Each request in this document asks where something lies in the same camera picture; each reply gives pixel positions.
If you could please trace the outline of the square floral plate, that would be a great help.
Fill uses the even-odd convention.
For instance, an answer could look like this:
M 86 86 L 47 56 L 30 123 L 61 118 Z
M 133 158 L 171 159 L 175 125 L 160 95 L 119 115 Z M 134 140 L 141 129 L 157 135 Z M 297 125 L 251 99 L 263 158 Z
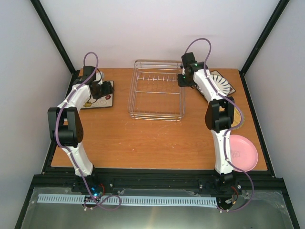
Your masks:
M 93 99 L 90 93 L 89 98 L 87 98 L 81 107 L 82 109 L 93 109 L 93 108 L 107 108 L 113 106 L 113 96 L 114 93 L 101 97 L 100 99 Z

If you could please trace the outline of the wire metal dish rack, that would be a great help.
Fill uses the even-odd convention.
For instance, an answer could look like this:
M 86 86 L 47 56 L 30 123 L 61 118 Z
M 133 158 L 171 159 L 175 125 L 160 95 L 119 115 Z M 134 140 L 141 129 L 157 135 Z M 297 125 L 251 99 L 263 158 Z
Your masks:
M 136 60 L 128 100 L 130 117 L 180 121 L 185 114 L 184 89 L 178 86 L 182 71 L 180 61 Z

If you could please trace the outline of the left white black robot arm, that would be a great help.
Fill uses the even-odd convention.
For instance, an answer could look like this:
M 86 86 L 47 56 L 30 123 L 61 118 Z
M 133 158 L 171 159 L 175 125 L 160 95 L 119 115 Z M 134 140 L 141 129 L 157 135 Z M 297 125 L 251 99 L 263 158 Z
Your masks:
M 82 186 L 89 192 L 98 189 L 99 180 L 91 175 L 94 166 L 88 159 L 82 143 L 84 130 L 79 111 L 91 99 L 94 102 L 104 100 L 104 104 L 110 102 L 109 106 L 112 106 L 113 93 L 114 81 L 90 81 L 81 84 L 80 80 L 75 80 L 64 101 L 57 107 L 48 109 L 50 138 L 67 154 L 75 175 L 85 177 Z

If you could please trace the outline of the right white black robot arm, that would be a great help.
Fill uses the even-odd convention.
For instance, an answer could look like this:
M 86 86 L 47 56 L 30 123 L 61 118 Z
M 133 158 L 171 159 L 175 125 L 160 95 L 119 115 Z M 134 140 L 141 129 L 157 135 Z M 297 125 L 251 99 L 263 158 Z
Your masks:
M 196 87 L 208 102 L 205 124 L 211 131 L 215 148 L 215 170 L 220 175 L 233 171 L 230 156 L 230 133 L 234 121 L 234 99 L 227 97 L 213 81 L 203 62 L 183 66 L 178 75 L 179 87 Z

